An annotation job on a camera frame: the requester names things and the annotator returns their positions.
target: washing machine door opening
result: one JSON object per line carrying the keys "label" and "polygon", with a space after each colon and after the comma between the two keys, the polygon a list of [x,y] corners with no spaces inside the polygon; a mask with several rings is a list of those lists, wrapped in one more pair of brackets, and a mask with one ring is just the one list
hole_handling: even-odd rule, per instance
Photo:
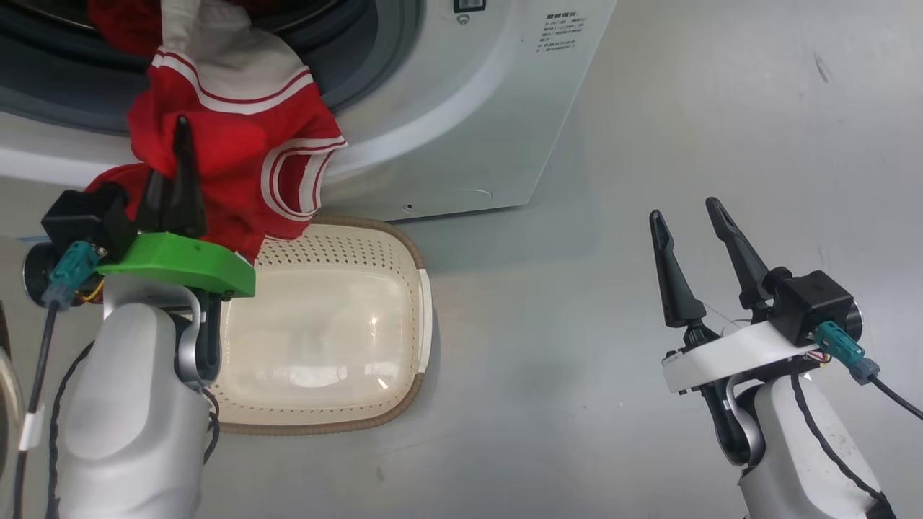
{"label": "washing machine door opening", "polygon": [[[424,0],[241,0],[254,24],[311,67],[337,114],[362,101],[412,51]],[[127,135],[149,59],[116,50],[86,0],[0,0],[0,111],[60,127]]]}

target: floor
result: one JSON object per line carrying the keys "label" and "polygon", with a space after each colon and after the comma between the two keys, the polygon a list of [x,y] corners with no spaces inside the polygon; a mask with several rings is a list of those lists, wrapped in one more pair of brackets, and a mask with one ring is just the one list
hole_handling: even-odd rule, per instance
{"label": "floor", "polygon": [[[652,209],[707,323],[746,317],[708,196],[771,267],[850,290],[882,379],[923,403],[920,15],[916,0],[621,0],[533,201],[401,225],[440,337],[414,405],[353,433],[223,436],[197,519],[742,517],[704,402],[660,373],[682,333],[660,314]],[[50,376],[92,311],[66,316]],[[17,312],[14,341],[37,342],[41,316]],[[921,425],[842,368],[815,380],[912,516]]]}

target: black cable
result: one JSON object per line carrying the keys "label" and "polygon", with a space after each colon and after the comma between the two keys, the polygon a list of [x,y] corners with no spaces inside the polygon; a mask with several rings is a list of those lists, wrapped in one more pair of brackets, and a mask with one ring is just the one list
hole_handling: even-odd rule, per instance
{"label": "black cable", "polygon": [[[39,348],[39,361],[35,366],[35,380],[32,381],[32,394],[29,405],[26,407],[27,415],[35,415],[39,408],[39,399],[42,396],[42,383],[45,380],[45,370],[48,368],[48,352],[51,350],[54,320],[57,318],[58,302],[48,304],[48,315],[45,317],[45,329],[42,332],[42,346]],[[32,427],[41,427],[42,424],[33,424]],[[26,486],[26,459],[29,451],[20,450],[16,457],[16,472],[13,476],[13,519],[22,519],[22,493]]]}
{"label": "black cable", "polygon": [[90,350],[93,348],[94,344],[95,341],[87,344],[87,347],[83,348],[83,351],[80,352],[80,355],[74,359],[74,362],[71,363],[70,368],[67,369],[67,373],[65,373],[64,377],[61,379],[61,383],[58,385],[58,392],[54,396],[54,405],[52,406],[52,415],[48,431],[48,501],[45,505],[46,519],[54,519],[57,517],[57,498],[54,496],[54,494],[57,490],[57,420],[61,415],[61,400],[64,399],[64,391],[67,389],[67,383],[77,371],[77,366],[80,364],[80,362],[83,361],[84,358],[87,358],[87,355],[90,354]]}
{"label": "black cable", "polygon": [[910,404],[907,400],[901,397],[901,395],[894,392],[893,389],[884,385],[884,382],[879,380],[877,375],[869,375],[869,382],[875,384],[875,387],[881,390],[884,394],[887,394],[889,398],[897,402],[901,407],[910,411],[910,414],[916,416],[917,418],[923,420],[923,411],[917,409],[913,404]]}
{"label": "black cable", "polygon": [[218,399],[215,398],[215,395],[211,394],[211,392],[205,388],[202,388],[202,394],[211,400],[211,405],[213,405],[215,408],[214,413],[209,411],[209,428],[211,428],[211,441],[209,442],[209,446],[205,449],[205,461],[202,462],[202,464],[206,464],[209,462],[211,454],[215,452],[215,446],[218,445],[218,435],[221,434],[222,426],[221,422],[218,421],[218,414],[221,412],[220,407],[218,406]]}
{"label": "black cable", "polygon": [[856,483],[856,486],[860,489],[866,491],[875,501],[879,501],[888,505],[888,500],[884,497],[884,494],[873,489],[869,486],[868,483],[862,480],[855,472],[853,472],[840,456],[836,455],[836,452],[833,450],[833,447],[830,446],[830,443],[827,442],[827,439],[824,438],[821,429],[817,427],[817,423],[814,421],[814,416],[811,415],[810,410],[808,410],[808,402],[805,400],[805,393],[801,390],[801,381],[799,380],[798,373],[798,360],[795,357],[792,360],[792,390],[795,392],[795,402],[798,405],[798,409],[801,410],[801,414],[805,416],[805,422],[808,424],[811,434],[814,435],[814,438],[821,444],[821,449],[824,453],[827,454],[827,457],[833,461],[837,468],[840,469],[840,472],[844,476],[848,477],[853,483]]}

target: teal connector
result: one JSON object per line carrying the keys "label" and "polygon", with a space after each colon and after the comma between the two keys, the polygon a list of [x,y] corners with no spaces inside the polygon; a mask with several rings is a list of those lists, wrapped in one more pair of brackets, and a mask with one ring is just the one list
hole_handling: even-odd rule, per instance
{"label": "teal connector", "polygon": [[817,327],[814,342],[824,353],[842,362],[859,385],[868,384],[869,377],[881,371],[874,360],[865,357],[865,349],[833,321],[828,320]]}
{"label": "teal connector", "polygon": [[99,262],[96,247],[85,241],[72,243],[48,278],[48,289],[42,294],[45,306],[57,301],[59,311],[70,308],[74,293],[96,271]]}

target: laundry basket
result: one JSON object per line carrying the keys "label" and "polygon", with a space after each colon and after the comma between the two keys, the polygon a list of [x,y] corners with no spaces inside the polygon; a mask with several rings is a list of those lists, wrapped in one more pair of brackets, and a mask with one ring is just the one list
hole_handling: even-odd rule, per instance
{"label": "laundry basket", "polygon": [[210,389],[222,432],[305,435],[376,427],[420,391],[432,338],[429,278],[396,227],[318,216],[267,240],[257,295],[222,311]]}

